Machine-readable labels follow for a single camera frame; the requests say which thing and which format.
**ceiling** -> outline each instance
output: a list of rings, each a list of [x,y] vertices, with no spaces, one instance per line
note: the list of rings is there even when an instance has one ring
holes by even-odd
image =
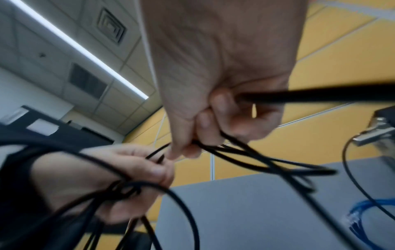
[[[144,101],[6,0],[0,1],[0,66],[73,103],[77,111],[124,135],[162,106],[141,42],[132,0],[24,2],[149,98]],[[103,8],[126,28],[120,44],[97,28]],[[99,99],[69,82],[74,63],[107,85]]]

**ceiling vent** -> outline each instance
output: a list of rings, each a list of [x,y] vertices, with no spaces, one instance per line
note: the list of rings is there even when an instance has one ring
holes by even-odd
[[[100,11],[98,29],[116,44],[121,43],[126,32],[125,26],[106,8]]]
[[[96,99],[100,99],[107,88],[107,84],[76,63],[70,71],[69,82]]]

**fluorescent light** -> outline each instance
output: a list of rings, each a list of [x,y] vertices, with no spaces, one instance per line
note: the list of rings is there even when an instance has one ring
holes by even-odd
[[[79,43],[74,41],[71,37],[66,35],[63,31],[55,27],[53,24],[51,24],[48,20],[46,20],[43,16],[38,14],[35,10],[30,8],[27,4],[22,2],[21,0],[9,0],[13,4],[15,4],[19,9],[21,9],[23,12],[25,12],[27,15],[31,16],[33,19],[35,19],[37,22],[42,24],[44,27],[49,29],[53,34],[57,35],[60,39],[68,43],[71,47],[75,48],[78,52],[86,56],[89,60],[92,62],[96,63],[100,68],[104,69],[107,71],[110,75],[112,75],[115,79],[118,81],[122,82],[125,86],[133,90],[136,94],[141,96],[144,100],[148,99],[148,96],[144,94],[141,90],[136,88],[133,84],[131,84],[128,80],[123,78],[120,74],[115,72],[112,68],[110,68],[107,64],[102,62],[99,58],[94,56],[92,53],[90,53],[88,50],[86,50],[84,47],[82,47]]]

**hand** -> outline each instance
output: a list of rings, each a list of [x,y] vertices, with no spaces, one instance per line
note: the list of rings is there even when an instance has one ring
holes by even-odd
[[[99,158],[129,174],[133,180],[145,180],[170,187],[174,179],[174,166],[169,160],[163,165],[144,159],[154,149],[132,144],[94,147],[82,150],[82,153]],[[47,205],[57,210],[77,198],[106,189],[118,176],[70,154],[56,152],[43,155],[32,167],[31,179]],[[154,189],[142,188],[138,196],[113,204],[103,204],[97,215],[106,223],[120,223],[130,218],[141,217],[152,206],[160,193]],[[74,209],[81,212],[87,204]]]
[[[218,145],[221,129],[248,142],[265,137],[280,123],[282,106],[257,105],[253,119],[252,104],[236,103],[234,96],[287,89],[306,0],[139,4],[143,40],[171,126],[169,159],[199,154],[191,145],[194,136]]]

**gray surface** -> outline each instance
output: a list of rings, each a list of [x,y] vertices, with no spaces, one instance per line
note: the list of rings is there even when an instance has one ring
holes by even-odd
[[[347,178],[341,164],[328,166],[340,173],[311,178],[318,188],[314,196],[341,222],[356,202],[366,198]],[[374,198],[395,197],[395,173],[381,159],[352,161],[350,168]],[[195,217],[202,250],[347,249],[278,176],[249,175],[173,190]],[[380,234],[377,230],[366,231]],[[156,234],[164,250],[193,249],[188,221],[167,196],[162,201]]]

